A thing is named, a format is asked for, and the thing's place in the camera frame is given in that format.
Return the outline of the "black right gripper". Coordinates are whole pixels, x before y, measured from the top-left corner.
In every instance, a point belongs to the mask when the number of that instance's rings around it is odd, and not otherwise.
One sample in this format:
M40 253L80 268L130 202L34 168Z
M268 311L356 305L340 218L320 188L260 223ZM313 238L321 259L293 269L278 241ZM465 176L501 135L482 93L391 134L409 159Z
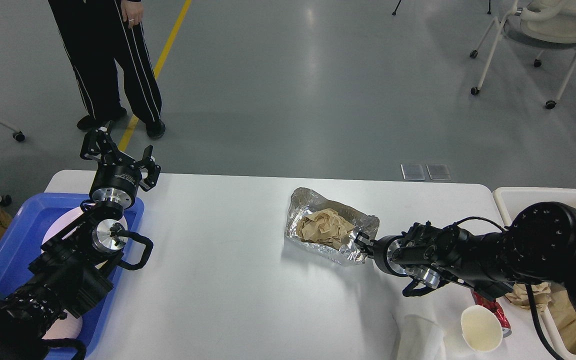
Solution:
M380 271L396 276L406 277L406 271L400 265L391 262L393 252L400 247L404 235L386 235L374 241L363 231L358 231L354 243L360 253L373 259Z

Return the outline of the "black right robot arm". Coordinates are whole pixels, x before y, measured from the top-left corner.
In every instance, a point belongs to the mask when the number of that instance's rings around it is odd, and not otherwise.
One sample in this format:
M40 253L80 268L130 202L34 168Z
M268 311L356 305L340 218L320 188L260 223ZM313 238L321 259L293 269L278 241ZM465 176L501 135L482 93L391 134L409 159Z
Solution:
M409 277L405 297L420 297L448 283L471 289L493 301L526 285L538 337L555 358L538 321L530 286L557 283L576 311L576 208L560 202L538 202L522 210L498 232L473 235L457 221L444 228L414 223L400 235L354 238L361 253L387 274Z

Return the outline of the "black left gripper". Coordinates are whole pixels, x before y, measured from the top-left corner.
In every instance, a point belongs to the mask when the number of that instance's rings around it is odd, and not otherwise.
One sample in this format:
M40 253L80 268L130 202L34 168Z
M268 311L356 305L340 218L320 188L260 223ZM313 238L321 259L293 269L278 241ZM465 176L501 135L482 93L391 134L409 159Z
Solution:
M131 208L137 198L138 186L148 192L158 182L162 167L155 162L153 145L144 148L142 158L134 168L124 164L124 154L112 140L107 125L90 129L84 135L79 157L97 162L98 166L90 187L89 198L95 202L110 201Z

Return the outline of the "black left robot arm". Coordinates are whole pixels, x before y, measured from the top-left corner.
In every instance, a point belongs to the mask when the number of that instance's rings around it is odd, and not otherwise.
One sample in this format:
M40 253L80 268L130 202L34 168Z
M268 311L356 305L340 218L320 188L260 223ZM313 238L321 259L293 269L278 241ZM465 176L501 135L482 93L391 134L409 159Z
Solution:
M80 157L98 163L87 207L42 244L29 264L32 278L0 299L0 360L43 360L51 349L67 347L75 350L75 360L84 359L84 342L46 339L46 333L68 315L80 318L94 309L114 288L110 275L116 268L142 269L153 251L148 237L121 225L138 190L157 185L162 168L153 146L137 161L100 127L86 133Z

